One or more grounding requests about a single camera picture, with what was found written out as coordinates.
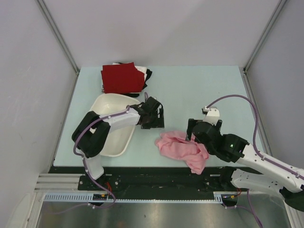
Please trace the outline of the pink t shirt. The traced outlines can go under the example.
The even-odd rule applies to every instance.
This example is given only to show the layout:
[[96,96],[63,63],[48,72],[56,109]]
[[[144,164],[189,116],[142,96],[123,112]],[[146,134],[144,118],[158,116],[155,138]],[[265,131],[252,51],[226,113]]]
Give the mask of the pink t shirt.
[[194,139],[192,136],[190,141],[186,141],[185,132],[170,131],[161,133],[155,140],[155,145],[162,156],[184,161],[192,173],[200,175],[209,159],[209,153],[203,144],[195,142]]

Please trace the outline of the white plastic bin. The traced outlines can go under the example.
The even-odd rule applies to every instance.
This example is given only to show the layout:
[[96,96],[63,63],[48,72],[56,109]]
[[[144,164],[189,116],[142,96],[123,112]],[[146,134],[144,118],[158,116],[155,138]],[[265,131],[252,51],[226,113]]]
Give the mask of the white plastic bin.
[[[97,97],[91,110],[98,115],[118,113],[126,109],[128,105],[138,105],[140,101],[135,98],[119,94],[102,94]],[[133,135],[135,126],[127,126],[108,134],[104,147],[100,154],[102,156],[117,157],[122,155]]]

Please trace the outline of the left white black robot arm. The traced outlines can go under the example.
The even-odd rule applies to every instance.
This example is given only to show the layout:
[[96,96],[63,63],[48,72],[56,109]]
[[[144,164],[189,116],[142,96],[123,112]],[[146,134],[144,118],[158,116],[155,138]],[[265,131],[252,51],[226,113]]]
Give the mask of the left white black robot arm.
[[95,190],[105,184],[104,168],[98,159],[110,133],[129,126],[142,129],[164,128],[164,109],[161,102],[148,97],[139,104],[127,105],[125,109],[110,114],[86,113],[72,134],[73,153],[81,157],[88,184]]

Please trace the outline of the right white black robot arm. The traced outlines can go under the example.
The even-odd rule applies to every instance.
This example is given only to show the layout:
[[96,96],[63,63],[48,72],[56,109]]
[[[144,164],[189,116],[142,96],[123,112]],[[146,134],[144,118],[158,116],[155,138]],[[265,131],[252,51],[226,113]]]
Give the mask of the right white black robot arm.
[[194,136],[207,152],[225,162],[248,166],[283,185],[283,197],[290,207],[304,210],[304,170],[291,167],[265,153],[259,152],[247,140],[234,134],[220,133],[221,121],[216,125],[189,119],[186,140]]

